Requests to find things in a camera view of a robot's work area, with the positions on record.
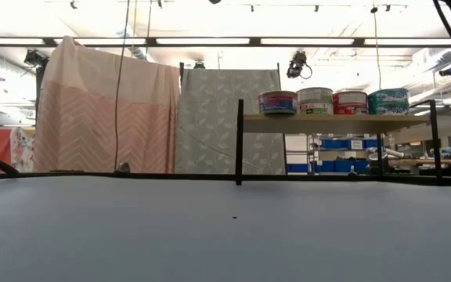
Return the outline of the salmon can with gold lid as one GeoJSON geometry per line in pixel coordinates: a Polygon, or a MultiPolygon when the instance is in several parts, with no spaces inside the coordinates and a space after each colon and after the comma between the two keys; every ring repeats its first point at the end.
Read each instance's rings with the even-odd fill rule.
{"type": "Polygon", "coordinates": [[[261,114],[296,114],[298,94],[290,91],[264,92],[258,96],[261,114]]]}

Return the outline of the red label seafood can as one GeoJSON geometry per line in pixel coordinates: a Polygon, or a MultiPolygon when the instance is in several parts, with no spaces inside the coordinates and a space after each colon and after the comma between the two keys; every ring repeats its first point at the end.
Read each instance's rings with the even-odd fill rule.
{"type": "Polygon", "coordinates": [[[333,94],[334,104],[367,104],[367,94],[359,91],[344,91],[333,94]]]}
{"type": "Polygon", "coordinates": [[[334,114],[341,115],[367,115],[369,113],[366,104],[336,104],[334,105],[334,114]]]}

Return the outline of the teal label tuna can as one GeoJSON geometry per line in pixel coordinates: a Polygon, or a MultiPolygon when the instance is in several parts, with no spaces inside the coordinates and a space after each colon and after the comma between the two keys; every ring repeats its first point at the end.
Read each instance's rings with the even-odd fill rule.
{"type": "Polygon", "coordinates": [[[382,89],[368,95],[370,103],[407,103],[409,91],[404,88],[382,89]]]}
{"type": "Polygon", "coordinates": [[[371,104],[369,113],[374,115],[407,115],[410,111],[408,103],[371,104]]]}

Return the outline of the wooden shelf with black legs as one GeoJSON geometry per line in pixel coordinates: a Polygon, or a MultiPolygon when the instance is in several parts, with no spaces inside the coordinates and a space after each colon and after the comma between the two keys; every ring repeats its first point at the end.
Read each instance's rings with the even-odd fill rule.
{"type": "Polygon", "coordinates": [[[245,114],[244,101],[240,99],[236,116],[236,160],[234,181],[240,186],[243,175],[243,147],[245,133],[283,134],[374,134],[377,137],[377,174],[373,180],[384,181],[384,161],[382,157],[383,134],[402,128],[429,123],[435,158],[435,182],[442,184],[440,145],[438,142],[438,116],[435,101],[428,100],[429,116],[414,115],[293,115],[269,117],[262,114],[245,114]]]}

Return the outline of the white storage rack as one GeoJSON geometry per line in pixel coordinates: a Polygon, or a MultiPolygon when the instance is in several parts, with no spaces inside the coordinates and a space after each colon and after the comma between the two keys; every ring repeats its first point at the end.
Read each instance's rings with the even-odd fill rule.
{"type": "Polygon", "coordinates": [[[370,155],[377,151],[377,148],[363,149],[364,139],[377,139],[369,134],[299,134],[285,136],[285,156],[287,164],[308,164],[309,170],[304,173],[287,173],[289,175],[347,175],[349,173],[316,173],[312,170],[311,163],[313,161],[368,161],[370,163],[370,155]],[[322,139],[339,139],[345,144],[340,150],[322,150],[320,141],[322,139]]]}

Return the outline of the blue table mat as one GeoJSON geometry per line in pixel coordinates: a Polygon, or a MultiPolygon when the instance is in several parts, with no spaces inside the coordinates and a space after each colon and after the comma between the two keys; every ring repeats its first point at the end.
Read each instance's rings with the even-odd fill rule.
{"type": "Polygon", "coordinates": [[[451,282],[451,187],[0,179],[0,282],[451,282]]]}

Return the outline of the pink chevron cloth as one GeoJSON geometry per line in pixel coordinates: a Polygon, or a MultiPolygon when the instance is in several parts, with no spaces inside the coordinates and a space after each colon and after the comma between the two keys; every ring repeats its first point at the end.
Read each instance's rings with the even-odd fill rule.
{"type": "Polygon", "coordinates": [[[179,69],[65,37],[42,83],[34,171],[173,173],[179,69]]]}

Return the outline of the wooden workbench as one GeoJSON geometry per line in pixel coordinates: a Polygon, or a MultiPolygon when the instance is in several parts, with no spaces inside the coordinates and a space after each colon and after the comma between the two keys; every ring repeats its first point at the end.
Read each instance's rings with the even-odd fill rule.
{"type": "MultiPolygon", "coordinates": [[[[451,165],[451,159],[441,159],[442,165],[451,165]]],[[[434,165],[434,159],[389,159],[390,166],[417,166],[417,165],[434,165]]]]}

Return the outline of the floral pattern cloth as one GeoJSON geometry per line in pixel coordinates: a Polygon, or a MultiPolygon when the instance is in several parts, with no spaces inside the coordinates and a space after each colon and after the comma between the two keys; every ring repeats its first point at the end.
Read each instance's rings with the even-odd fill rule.
{"type": "Polygon", "coordinates": [[[18,172],[34,171],[35,128],[14,128],[10,133],[11,165],[18,172]]]}

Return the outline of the black tripod light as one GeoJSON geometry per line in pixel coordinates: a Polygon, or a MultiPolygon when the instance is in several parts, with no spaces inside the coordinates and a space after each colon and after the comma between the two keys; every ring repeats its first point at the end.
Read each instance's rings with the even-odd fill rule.
{"type": "Polygon", "coordinates": [[[38,120],[42,83],[45,75],[45,69],[49,62],[49,58],[47,56],[43,56],[37,50],[28,50],[24,62],[31,68],[35,69],[36,99],[34,108],[35,108],[35,120],[38,120]]]}

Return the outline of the black table frame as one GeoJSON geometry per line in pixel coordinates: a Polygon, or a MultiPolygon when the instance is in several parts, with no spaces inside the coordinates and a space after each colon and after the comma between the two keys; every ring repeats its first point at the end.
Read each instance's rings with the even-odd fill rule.
{"type": "Polygon", "coordinates": [[[242,183],[246,181],[294,181],[294,182],[385,182],[421,186],[451,186],[451,176],[443,177],[440,181],[435,176],[416,175],[219,175],[219,174],[141,174],[141,173],[103,173],[103,172],[46,172],[46,173],[0,173],[0,179],[20,179],[36,177],[72,177],[91,176],[115,179],[163,179],[163,180],[210,180],[232,181],[242,183]]]}

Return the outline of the black rig frame beam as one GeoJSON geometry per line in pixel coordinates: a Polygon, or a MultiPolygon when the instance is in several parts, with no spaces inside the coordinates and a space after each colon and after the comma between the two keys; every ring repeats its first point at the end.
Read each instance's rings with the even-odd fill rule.
{"type": "MultiPolygon", "coordinates": [[[[191,48],[191,47],[284,47],[284,48],[451,48],[451,38],[329,38],[329,37],[134,37],[73,38],[93,48],[191,48]]],[[[63,38],[0,37],[2,48],[55,48],[63,38]]]]}

